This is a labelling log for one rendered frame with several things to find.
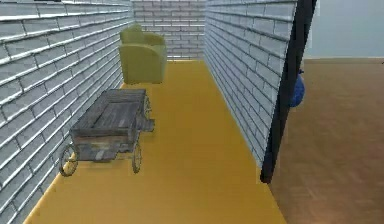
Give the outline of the blue pouch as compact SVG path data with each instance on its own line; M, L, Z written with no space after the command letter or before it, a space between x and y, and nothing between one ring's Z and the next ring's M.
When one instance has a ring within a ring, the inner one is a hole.
M300 69L297 74L293 95L291 97L290 104L289 104L291 108L299 106L303 101L303 98L305 95L305 84L304 84L304 79L302 77L303 73L304 71Z

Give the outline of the grey wooden cart table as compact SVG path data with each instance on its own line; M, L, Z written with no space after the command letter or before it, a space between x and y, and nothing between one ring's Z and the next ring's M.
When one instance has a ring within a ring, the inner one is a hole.
M59 172L70 177L80 161L109 162L128 153L132 170L142 163L141 132L153 132L155 120L145 89L107 89L70 128L72 142L59 157Z

